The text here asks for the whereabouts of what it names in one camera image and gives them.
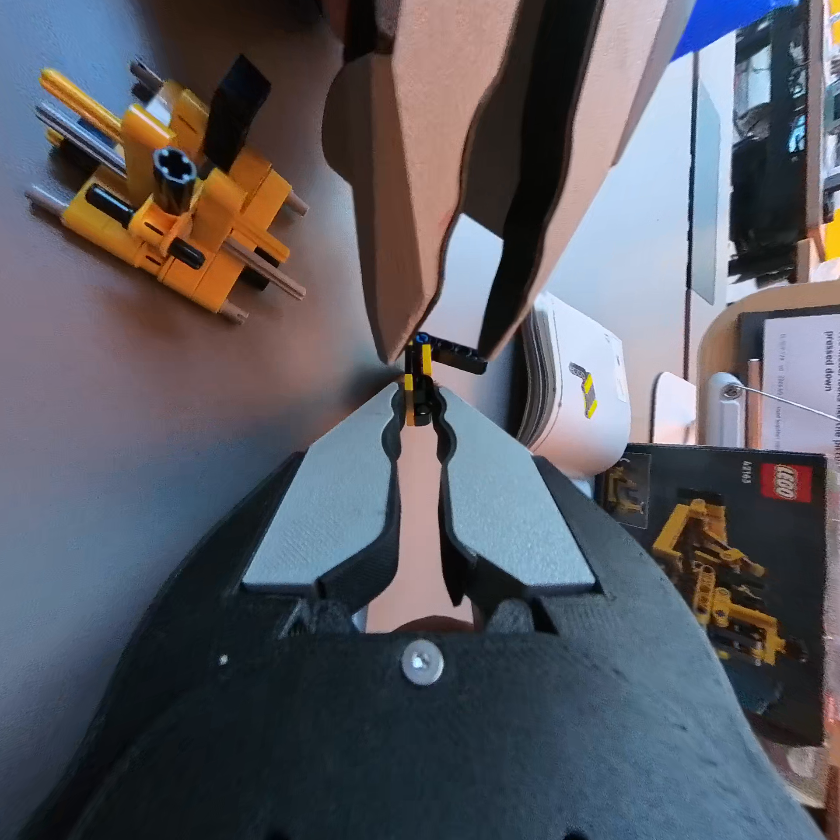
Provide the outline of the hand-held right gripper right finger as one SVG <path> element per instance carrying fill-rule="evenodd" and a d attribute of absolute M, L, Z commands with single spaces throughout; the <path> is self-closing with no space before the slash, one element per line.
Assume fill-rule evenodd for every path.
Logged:
<path fill-rule="evenodd" d="M 435 388 L 437 505 L 451 602 L 591 592 L 596 585 L 529 450 L 448 388 Z"/>

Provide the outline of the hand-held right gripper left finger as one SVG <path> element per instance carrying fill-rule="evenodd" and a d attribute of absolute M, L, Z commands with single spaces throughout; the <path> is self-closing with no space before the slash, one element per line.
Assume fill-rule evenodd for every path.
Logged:
<path fill-rule="evenodd" d="M 403 390 L 389 384 L 313 443 L 242 579 L 249 592 L 340 602 L 351 614 L 398 563 Z"/>

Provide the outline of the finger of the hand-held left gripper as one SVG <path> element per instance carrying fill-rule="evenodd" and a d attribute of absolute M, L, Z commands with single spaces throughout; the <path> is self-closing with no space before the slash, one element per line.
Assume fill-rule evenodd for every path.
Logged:
<path fill-rule="evenodd" d="M 510 340 L 620 161 L 694 2 L 520 2 L 478 115 L 478 224 L 502 242 L 478 353 Z"/>
<path fill-rule="evenodd" d="M 343 48 L 323 153 L 352 191 L 364 305 L 386 364 L 440 298 L 460 215 L 502 234 L 544 5 L 323 3 Z"/>

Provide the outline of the small yellow black lego assembly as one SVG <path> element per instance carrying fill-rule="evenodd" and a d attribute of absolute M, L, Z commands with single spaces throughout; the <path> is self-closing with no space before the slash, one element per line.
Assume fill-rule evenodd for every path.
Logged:
<path fill-rule="evenodd" d="M 487 371 L 487 359 L 465 345 L 440 339 L 428 332 L 417 332 L 404 353 L 403 393 L 405 423 L 424 427 L 433 422 L 438 403 L 434 384 L 434 364 L 439 363 L 471 375 Z"/>

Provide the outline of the lego instruction booklet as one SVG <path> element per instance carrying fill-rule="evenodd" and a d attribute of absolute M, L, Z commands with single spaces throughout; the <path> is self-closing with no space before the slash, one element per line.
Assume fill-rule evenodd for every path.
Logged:
<path fill-rule="evenodd" d="M 521 336 L 527 397 L 518 441 L 570 479 L 592 480 L 615 465 L 629 441 L 623 343 L 547 291 Z"/>

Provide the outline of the black lego box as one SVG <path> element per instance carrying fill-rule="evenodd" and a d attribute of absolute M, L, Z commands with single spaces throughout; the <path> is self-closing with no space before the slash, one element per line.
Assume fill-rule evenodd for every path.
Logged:
<path fill-rule="evenodd" d="M 629 444 L 595 500 L 654 559 L 702 628 L 752 725 L 825 737 L 832 476 L 824 455 Z"/>

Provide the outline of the yellow lego vehicle chassis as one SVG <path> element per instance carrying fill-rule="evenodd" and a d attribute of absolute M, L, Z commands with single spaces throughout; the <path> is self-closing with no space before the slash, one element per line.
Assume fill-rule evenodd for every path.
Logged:
<path fill-rule="evenodd" d="M 295 301 L 303 285 L 282 269 L 289 248 L 270 228 L 281 210 L 309 206 L 248 134 L 271 91 L 268 78 L 238 56 L 209 103 L 141 60 L 130 64 L 137 102 L 119 116 L 56 69 L 38 81 L 76 117 L 36 107 L 55 152 L 87 179 L 71 199 L 31 186 L 31 204 L 64 228 L 142 270 L 208 312 L 241 324 L 229 300 L 239 281 L 279 288 Z"/>

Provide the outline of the blue plastic bin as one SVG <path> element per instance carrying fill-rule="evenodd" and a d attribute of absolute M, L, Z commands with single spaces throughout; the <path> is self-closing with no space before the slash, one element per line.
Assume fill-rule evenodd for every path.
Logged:
<path fill-rule="evenodd" d="M 703 50 L 778 8 L 798 4 L 798 1 L 697 1 L 670 61 Z"/>

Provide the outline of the silver panel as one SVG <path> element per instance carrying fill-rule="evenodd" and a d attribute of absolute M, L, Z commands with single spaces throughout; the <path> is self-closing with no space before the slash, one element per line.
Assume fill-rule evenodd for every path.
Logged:
<path fill-rule="evenodd" d="M 721 120 L 700 75 L 700 53 L 692 55 L 686 285 L 708 305 L 718 282 L 718 209 Z"/>

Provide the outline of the black equipment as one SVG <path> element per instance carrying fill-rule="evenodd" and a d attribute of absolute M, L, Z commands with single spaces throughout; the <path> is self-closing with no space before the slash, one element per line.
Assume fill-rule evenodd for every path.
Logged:
<path fill-rule="evenodd" d="M 737 33 L 728 273 L 779 278 L 805 232 L 807 7 L 777 7 Z"/>

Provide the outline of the white flat stand base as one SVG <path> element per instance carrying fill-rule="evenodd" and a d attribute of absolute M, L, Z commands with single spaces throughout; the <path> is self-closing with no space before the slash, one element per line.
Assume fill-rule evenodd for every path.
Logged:
<path fill-rule="evenodd" d="M 697 387 L 693 383 L 670 372 L 658 376 L 650 441 L 656 445 L 697 443 Z"/>

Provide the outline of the white clamp device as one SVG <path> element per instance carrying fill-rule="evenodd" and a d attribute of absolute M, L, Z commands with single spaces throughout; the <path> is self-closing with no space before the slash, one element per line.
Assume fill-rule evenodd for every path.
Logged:
<path fill-rule="evenodd" d="M 746 448 L 747 389 L 731 373 L 713 374 L 701 389 L 698 443 L 719 448 Z"/>

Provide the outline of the wooden board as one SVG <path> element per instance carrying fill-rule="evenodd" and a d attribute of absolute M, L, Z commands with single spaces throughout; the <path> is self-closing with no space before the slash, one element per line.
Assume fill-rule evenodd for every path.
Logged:
<path fill-rule="evenodd" d="M 707 445 L 707 384 L 715 373 L 735 370 L 739 351 L 739 318 L 743 312 L 828 308 L 839 304 L 839 280 L 768 287 L 726 307 L 702 336 L 696 364 L 696 442 Z"/>

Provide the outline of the white printed sheet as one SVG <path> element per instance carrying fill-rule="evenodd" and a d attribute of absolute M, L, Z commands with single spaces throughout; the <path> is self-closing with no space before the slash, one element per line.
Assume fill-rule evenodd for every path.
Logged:
<path fill-rule="evenodd" d="M 762 447 L 839 464 L 839 314 L 763 325 Z"/>

